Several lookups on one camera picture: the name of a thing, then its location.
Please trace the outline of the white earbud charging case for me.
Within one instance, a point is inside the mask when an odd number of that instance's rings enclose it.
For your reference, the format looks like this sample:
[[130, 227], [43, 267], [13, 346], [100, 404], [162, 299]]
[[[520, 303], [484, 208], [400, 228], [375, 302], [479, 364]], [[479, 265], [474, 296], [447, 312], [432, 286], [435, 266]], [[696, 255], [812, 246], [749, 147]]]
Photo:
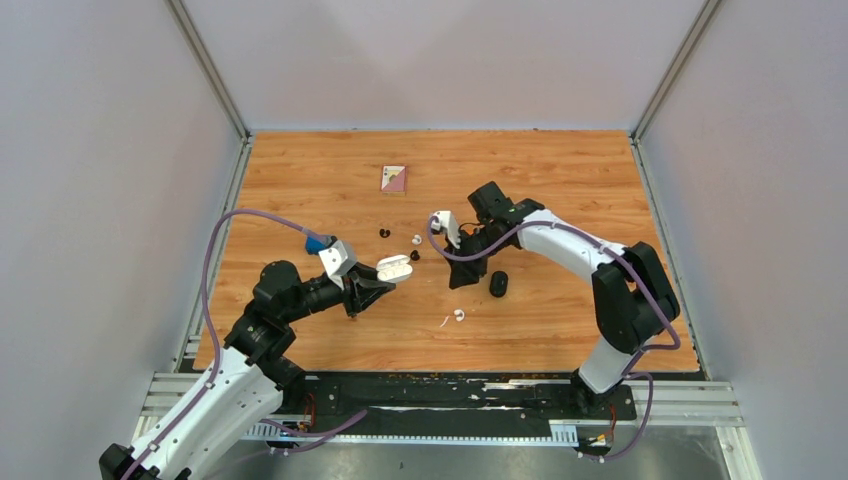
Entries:
[[378, 280], [392, 284], [407, 280], [413, 273], [410, 262], [411, 258], [407, 255], [395, 255], [381, 259], [375, 267]]

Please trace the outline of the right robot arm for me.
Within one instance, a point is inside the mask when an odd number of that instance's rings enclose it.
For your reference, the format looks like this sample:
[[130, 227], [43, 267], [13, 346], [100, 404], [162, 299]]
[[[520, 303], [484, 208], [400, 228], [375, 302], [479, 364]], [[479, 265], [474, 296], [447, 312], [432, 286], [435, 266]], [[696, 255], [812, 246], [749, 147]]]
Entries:
[[468, 201], [476, 215], [471, 231], [449, 210], [435, 211], [427, 221], [429, 242], [437, 236], [446, 241], [438, 251], [450, 268], [450, 288], [478, 283], [489, 258], [508, 246], [554, 262], [591, 288], [600, 338], [570, 379], [570, 401], [577, 413], [598, 416], [645, 354], [681, 347], [672, 325], [681, 307], [650, 244], [604, 240], [536, 200], [513, 201], [493, 181], [472, 192]]

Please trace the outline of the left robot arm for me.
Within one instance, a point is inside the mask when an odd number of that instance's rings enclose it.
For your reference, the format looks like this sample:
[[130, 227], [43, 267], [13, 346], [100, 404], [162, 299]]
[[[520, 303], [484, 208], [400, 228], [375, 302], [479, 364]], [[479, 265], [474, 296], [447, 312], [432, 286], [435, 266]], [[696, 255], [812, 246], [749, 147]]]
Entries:
[[377, 270], [355, 263], [339, 277], [304, 281], [288, 261], [266, 265], [217, 359], [150, 431], [104, 451], [102, 478], [205, 477], [254, 425], [277, 409], [293, 413], [304, 405], [305, 372], [284, 356], [296, 338], [293, 322], [337, 305], [355, 317], [411, 272], [408, 265]]

